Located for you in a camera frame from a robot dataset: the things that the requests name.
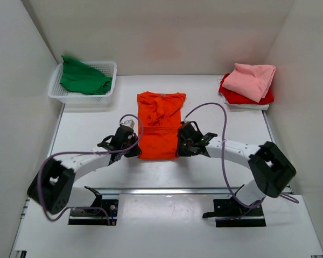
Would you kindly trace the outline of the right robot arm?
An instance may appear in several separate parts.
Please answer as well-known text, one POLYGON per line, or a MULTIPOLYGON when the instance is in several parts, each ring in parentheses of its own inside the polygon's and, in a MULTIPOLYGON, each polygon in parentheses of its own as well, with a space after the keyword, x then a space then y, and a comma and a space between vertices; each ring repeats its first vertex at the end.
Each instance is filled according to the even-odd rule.
POLYGON ((221 160, 223 178, 233 199, 230 208, 236 215, 243 215, 260 205, 265 197, 279 197, 296 175, 292 163, 270 141, 262 145, 249 145, 226 140, 211 132, 202 134, 194 121, 182 121, 177 137, 177 156, 202 155, 221 160), (253 180, 233 192, 226 174, 226 161, 248 168, 253 180))

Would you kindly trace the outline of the orange t shirt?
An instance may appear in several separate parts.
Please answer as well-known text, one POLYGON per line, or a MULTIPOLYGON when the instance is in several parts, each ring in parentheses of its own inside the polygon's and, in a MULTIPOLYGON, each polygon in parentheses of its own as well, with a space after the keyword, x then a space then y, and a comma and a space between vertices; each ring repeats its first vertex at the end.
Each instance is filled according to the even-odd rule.
POLYGON ((137 95, 141 160, 174 160, 185 93, 143 92, 137 95))

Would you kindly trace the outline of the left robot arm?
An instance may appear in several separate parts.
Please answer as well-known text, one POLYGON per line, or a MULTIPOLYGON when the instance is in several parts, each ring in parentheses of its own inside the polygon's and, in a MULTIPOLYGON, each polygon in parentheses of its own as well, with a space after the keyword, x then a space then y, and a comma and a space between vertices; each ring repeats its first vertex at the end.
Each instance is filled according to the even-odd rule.
POLYGON ((114 135, 105 137, 88 152, 64 152, 69 155, 57 159, 57 155, 48 158, 41 166, 27 189, 27 195, 52 215, 63 211, 71 197, 76 203, 83 200, 84 209, 96 214, 102 207, 102 201, 95 195, 77 190, 73 184, 79 178, 108 167, 121 157, 137 157, 142 153, 138 146, 139 138, 130 126, 120 125, 114 135))

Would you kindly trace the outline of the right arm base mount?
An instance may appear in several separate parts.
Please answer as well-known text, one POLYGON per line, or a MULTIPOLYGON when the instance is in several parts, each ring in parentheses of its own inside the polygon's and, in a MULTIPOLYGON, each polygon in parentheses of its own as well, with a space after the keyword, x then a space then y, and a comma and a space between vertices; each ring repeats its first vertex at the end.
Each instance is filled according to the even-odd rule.
POLYGON ((202 219, 215 219, 216 228, 266 227, 260 201, 253 203, 254 208, 244 207, 233 197, 213 200, 213 211, 205 212, 202 219))

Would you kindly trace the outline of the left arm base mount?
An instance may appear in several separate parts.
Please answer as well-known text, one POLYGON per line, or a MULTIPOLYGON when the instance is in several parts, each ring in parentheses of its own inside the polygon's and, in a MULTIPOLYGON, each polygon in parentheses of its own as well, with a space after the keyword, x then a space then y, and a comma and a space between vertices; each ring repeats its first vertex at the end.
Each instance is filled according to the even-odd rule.
POLYGON ((104 194, 91 187, 76 188, 68 206, 69 225, 115 226, 117 225, 119 195, 104 194))

